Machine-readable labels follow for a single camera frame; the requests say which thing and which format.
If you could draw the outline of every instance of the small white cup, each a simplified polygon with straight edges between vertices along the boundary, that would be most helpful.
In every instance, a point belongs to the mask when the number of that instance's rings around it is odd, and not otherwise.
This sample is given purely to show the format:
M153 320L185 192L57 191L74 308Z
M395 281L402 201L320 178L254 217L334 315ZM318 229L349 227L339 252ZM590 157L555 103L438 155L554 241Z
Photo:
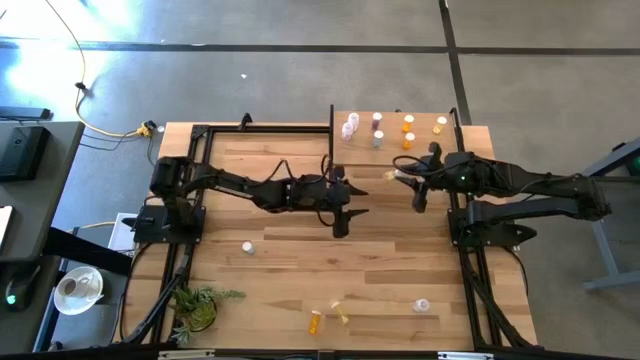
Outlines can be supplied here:
M93 301L100 296L93 284L93 275L83 276L80 279L62 279L58 284L58 294L66 297L84 298Z
M351 126L353 126L353 131L358 130L358 124L360 123L360 115L358 113L349 114L349 119L347 120Z
M244 252L249 255L253 255L256 252L251 241L245 241L244 243L242 243L242 250L244 250Z
M418 299L413 303L413 311L426 312L429 310L429 301L427 299Z

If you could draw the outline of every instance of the wooden tabletop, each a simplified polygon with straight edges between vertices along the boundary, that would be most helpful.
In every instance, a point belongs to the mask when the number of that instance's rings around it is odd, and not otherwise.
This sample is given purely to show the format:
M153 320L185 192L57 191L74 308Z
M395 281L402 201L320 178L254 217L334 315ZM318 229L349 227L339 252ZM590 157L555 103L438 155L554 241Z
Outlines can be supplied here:
M192 126L167 124L159 156L185 155ZM463 133L467 149L493 157L487 127L467 126ZM319 173L322 156L328 153L326 135L216 134L213 144L214 166L253 179L268 176L283 158L296 176ZM417 214L410 206L410 189L383 180L379 169L352 166L346 172L354 185L370 193L352 199L348 207L371 211L351 221L351 234L344 239L334 239L315 213L273 215L240 198L205 193L207 221L190 286L235 289L247 297L223 303L214 324L189 346L472 349L458 253L449 245L446 194L431 192L426 213ZM331 215L324 217L331 221ZM248 240L254 255L241 249ZM127 334L158 295L166 252L166 245L152 245L133 272L124 318ZM497 303L535 343L519 265L502 249L487 248L487 260ZM412 304L420 298L431 306L417 314ZM348 328L332 311L334 300L342 302ZM314 336L307 332L312 310L323 313ZM479 310L488 339L486 313L483 307ZM163 338L172 316L167 310Z
M333 129L333 162L336 165L356 166L391 166L393 158L398 155L424 156L428 153L429 144L433 141L440 144L444 155L451 151L457 151L453 121L449 114L426 114L383 112L378 129L384 133L382 145L373 147L373 133L371 123L373 112L354 111L360 116L358 130L349 141L342 140L342 124L347 121L350 111L336 111ZM411 132L416 136L411 148L404 150L402 144L406 133L402 131L404 117L412 115L414 121L411 124ZM433 133L433 127L439 117L445 117L448 121L442 127L439 134Z

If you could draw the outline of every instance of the plant pot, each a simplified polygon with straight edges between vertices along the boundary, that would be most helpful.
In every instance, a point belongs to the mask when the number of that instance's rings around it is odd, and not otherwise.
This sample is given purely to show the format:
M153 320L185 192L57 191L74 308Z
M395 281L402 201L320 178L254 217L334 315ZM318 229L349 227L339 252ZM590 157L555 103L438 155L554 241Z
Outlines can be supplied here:
M201 332L201 331L204 331L204 330L205 330L205 329L207 329L209 326L211 326L211 324L213 324L213 322L214 322L214 321L216 321L216 318L218 317L218 306L216 305L215 300L211 302L211 306L213 306L213 310L215 310L215 312L216 312L216 316L214 316L214 317L211 319L211 321L210 321L207 325L201 326L201 327L199 327L199 328L197 328L197 329L196 329L196 328L192 328L192 329L191 329L191 331L192 331L192 332Z

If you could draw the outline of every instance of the yellow cable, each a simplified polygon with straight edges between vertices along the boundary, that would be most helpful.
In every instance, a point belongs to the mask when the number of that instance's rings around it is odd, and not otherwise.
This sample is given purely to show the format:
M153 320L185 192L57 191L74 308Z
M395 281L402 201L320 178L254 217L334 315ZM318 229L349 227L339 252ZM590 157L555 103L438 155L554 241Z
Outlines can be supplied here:
M73 31L71 31L71 28L69 27L69 25L67 25L67 23L64 21L64 19L62 18L62 16L60 16L60 14L58 13L58 11L56 10L56 8L53 7L53 5L51 5L51 3L49 2L49 0L44 0L49 7L51 8L51 10L53 10L53 12L56 14L56 16L58 17L58 19L60 19L60 21L62 22L62 24L64 25L64 27L67 28L67 31L69 31L69 34L71 34L71 37L73 37L73 41L76 42L76 46L78 46L78 50L80 50L80 56L82 57L82 78L80 79L80 84L84 85L84 78L87 72L87 61L84 58L84 51L82 51L82 48L80 47L80 42L78 41L78 39L76 38L76 36L74 35ZM82 98L80 98L80 93L82 92L82 89L78 88L78 93L76 94L76 102L75 102L75 110L76 110L76 115L78 116L78 119L80 120L81 123L84 124L84 126L88 127L89 129L100 133L102 135L105 136L110 136L110 137L117 137L117 138L123 138L123 137L130 137L130 136L146 136L149 137L151 135L146 135L146 133L148 132L147 127L146 126L141 126L140 128L136 129L136 131L130 131L126 134L118 134L118 133L112 133L109 131L105 131L102 130L100 128L97 128L91 124L89 124L83 117L82 115L80 115L80 104L82 103L82 99L84 98L84 96Z
M89 224L89 225L85 225L85 226L80 226L80 229L92 229L92 228L96 228L96 227L101 227L101 226L110 226L110 225L115 225L116 222L115 221L104 221L101 223L95 223L95 224Z

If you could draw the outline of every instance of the black desk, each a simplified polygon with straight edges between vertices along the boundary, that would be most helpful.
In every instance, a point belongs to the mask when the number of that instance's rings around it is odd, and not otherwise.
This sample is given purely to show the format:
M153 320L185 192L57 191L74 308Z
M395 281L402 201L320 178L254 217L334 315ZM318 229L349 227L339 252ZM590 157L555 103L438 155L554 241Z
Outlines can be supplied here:
M36 278L34 298L27 310L13 313L8 312L4 304L0 305L0 354L33 350L51 290L58 278L60 257L124 275L131 264L128 256L51 228L84 125L80 122L25 123L25 126L37 125L46 127L51 136L36 178L0 183L0 205L10 205L15 210L0 249L1 289L4 289L19 262L38 261L42 268ZM4 144L16 126L20 124L0 122L0 152L4 151Z

